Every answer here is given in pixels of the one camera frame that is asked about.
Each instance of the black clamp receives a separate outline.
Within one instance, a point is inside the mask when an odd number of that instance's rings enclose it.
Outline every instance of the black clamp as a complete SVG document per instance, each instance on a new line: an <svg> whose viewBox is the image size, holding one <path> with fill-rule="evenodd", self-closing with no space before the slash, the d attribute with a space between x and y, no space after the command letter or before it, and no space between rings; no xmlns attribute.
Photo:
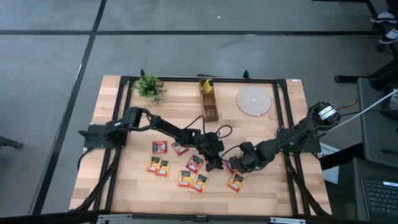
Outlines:
<svg viewBox="0 0 398 224"><path fill-rule="evenodd" d="M196 222L197 223L206 223L207 222L207 216L206 215L197 215Z"/></svg>
<svg viewBox="0 0 398 224"><path fill-rule="evenodd" d="M244 71L243 78L245 78L247 82L250 81L251 78L250 78L249 71L247 71L247 70Z"/></svg>
<svg viewBox="0 0 398 224"><path fill-rule="evenodd" d="M286 79L284 79L284 78L277 78L275 81L276 81L276 83L277 83L280 87L282 87L282 88L287 88Z"/></svg>
<svg viewBox="0 0 398 224"><path fill-rule="evenodd" d="M142 78L142 77L144 77L144 76L145 76L144 69L141 69L141 70L139 71L139 77Z"/></svg>

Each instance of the shoe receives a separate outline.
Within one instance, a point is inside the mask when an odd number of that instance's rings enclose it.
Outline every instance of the shoe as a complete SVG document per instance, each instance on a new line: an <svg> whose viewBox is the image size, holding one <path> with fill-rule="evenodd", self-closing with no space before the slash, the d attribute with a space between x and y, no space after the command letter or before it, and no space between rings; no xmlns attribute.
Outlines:
<svg viewBox="0 0 398 224"><path fill-rule="evenodd" d="M375 23L382 23L382 22L389 22L392 24L397 23L395 16L389 12L382 12L377 16L372 16L371 21Z"/></svg>
<svg viewBox="0 0 398 224"><path fill-rule="evenodd" d="M396 30L395 28L379 40L381 44L391 44L395 41L398 41L398 30Z"/></svg>

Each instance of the white cable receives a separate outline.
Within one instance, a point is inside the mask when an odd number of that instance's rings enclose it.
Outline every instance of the white cable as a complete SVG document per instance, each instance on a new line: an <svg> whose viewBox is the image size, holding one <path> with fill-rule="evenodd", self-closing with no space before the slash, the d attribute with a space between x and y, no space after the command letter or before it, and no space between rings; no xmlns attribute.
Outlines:
<svg viewBox="0 0 398 224"><path fill-rule="evenodd" d="M350 118L350 119L344 121L343 123L341 123L341 124L335 126L334 128L330 129L330 130L327 131L326 133L329 133L330 131L332 131L332 130L338 128L338 127L340 127L341 125L343 125L343 124L345 124L345 123L347 123L347 122L350 122L350 121L354 120L354 119L357 118L358 116L361 116L363 113L365 113L365 112L367 112L368 110L370 110L373 106L376 106L378 103L380 103L381 101L383 101L383 100L385 100L386 98L390 97L391 95L393 95L393 94L394 94L395 92L397 92L397 91L398 91L398 89L394 90L392 93L390 93L390 94L388 94L387 96L381 98L379 101L373 103L370 107L366 108L365 110L362 110L359 114L357 114L357 115L353 116L352 118Z"/></svg>

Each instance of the wooden box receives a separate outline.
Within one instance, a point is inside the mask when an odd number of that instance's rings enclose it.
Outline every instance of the wooden box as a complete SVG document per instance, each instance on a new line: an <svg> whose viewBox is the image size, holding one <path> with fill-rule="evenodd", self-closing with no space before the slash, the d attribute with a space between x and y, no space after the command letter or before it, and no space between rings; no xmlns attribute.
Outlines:
<svg viewBox="0 0 398 224"><path fill-rule="evenodd" d="M201 110L205 117L205 122L218 121L218 110L215 89L212 92L205 93L202 90L202 85L206 80L199 80L199 91L201 99Z"/></svg>

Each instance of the black metal frame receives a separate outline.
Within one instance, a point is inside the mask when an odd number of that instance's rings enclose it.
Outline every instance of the black metal frame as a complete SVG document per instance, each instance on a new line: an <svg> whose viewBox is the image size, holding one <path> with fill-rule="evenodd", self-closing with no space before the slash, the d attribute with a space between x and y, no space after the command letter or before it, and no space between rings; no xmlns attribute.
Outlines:
<svg viewBox="0 0 398 224"><path fill-rule="evenodd" d="M109 211L98 210L98 211L84 211L84 212L65 212L56 214L45 214L45 215L26 215L21 217L7 217L0 218L0 223L7 224L41 224L41 223L57 223L57 224L74 224L74 223L88 223L103 221L108 222L109 219L129 219L134 222L134 219L140 220L152 220L155 215L158 220L183 220L192 221L198 223L206 222L217 222L217 221L232 221L232 222L263 222L263 223L293 223L293 222L281 222L283 219L296 219L305 220L308 223L328 223L328 224L366 224L366 221L357 220L342 220L336 217L323 217L315 215L297 215L295 217L256 217L256 216L230 216L225 217L222 215L167 215L167 214L148 214L148 213L113 213L110 217Z"/></svg>
<svg viewBox="0 0 398 224"><path fill-rule="evenodd" d="M145 73L143 70L141 70L141 74L140 76L136 76L136 77L121 77L121 81L119 83L119 89L118 89L118 95L116 97L116 102L115 102L115 107L114 107L114 113L113 113L113 120L117 119L117 115L118 115L118 111L119 111L119 107L120 107L120 101L121 101L121 96L122 96L122 92L123 92L123 88L124 85L127 83L127 81L129 81L129 88L127 91L127 96L126 96L126 102L124 105L124 111L123 114L126 112L126 110L129 108L130 105L130 100L131 100L131 95L132 95L132 91L131 91L131 87L134 81L138 80L140 77L144 76ZM202 79L202 77L159 77L162 81L164 82L198 82L200 79ZM282 107L281 107L281 103L280 103L280 96L279 96L279 87L282 88L282 91L284 93L284 102L285 102L285 107L286 107L286 113L287 113L287 117L288 117L288 121L289 121L289 126L294 126L293 123L293 115L292 115L292 110L290 107L290 101L289 101L289 94L287 91L287 85L286 85L286 80L284 79L259 79L259 78L255 78L252 79L249 75L248 71L244 72L244 75L242 78L220 78L220 77L212 77L213 82L228 82L228 83L268 83L271 84L273 89L274 89L274 96L275 96L275 104L276 104L276 110L277 110L277 116L278 116L278 123L279 123L279 128L284 128L284 120L283 120L283 115L282 115ZM110 151L111 149L106 149L105 154L104 154L104 159L103 159L103 163L101 166L101 176L99 178L99 182L104 182L103 177L104 174L108 171L107 167L108 167L108 163L109 163L109 155L110 155ZM284 155L284 160L285 160L285 164L287 165L288 162L290 162L290 155L287 151L283 152ZM117 175L117 171L118 171L118 164L119 164L119 159L120 159L120 152L116 153L115 158L114 158L114 163L116 164L116 168L113 170L113 173L111 175L110 178L110 183L109 183L109 188L108 188L108 192L107 192L107 196L106 196L106 205L105 205L105 210L110 211L111 209L111 202L112 202L112 197L113 197L113 192L114 192L114 185L116 182L116 175ZM302 165L301 165L301 160L300 160L300 154L295 153L294 154L294 159L295 159L295 163L296 163L296 169L298 172L298 176L301 180L304 181L303 179L303 170L302 170ZM298 210L298 205L297 205L297 199L295 196L295 189L294 189L294 182L292 177L289 175L289 172L287 170L287 166L286 168L286 175L287 175L287 181L288 181L288 186L289 186L289 195L290 195L290 203L292 206L292 214L293 216L299 215L299 210ZM101 197L101 193L102 191L99 192L97 198L95 199L95 205L93 207L94 210L99 209L99 204L100 204L100 197ZM306 201L306 199L304 198L304 196L302 195L303 198L303 206L304 206L304 213L306 215L310 214L310 209L309 209L309 205L308 202ZM150 215L152 218L157 218L156 214L151 214ZM182 220L181 218L183 218L184 220L186 220L183 215L168 215L168 218L171 217L175 217L178 220ZM199 216L191 216L189 215L189 217L201 217L199 218L199 222L201 222L201 220L207 220L207 216L203 216L203 215L199 215ZM226 216L217 216L220 218L220 220L224 220L224 221L228 221L228 220L237 220L237 218L239 218L240 216L234 216L234 215L226 215ZM267 220L269 219L269 217L262 217L262 216L256 216L256 220Z"/></svg>

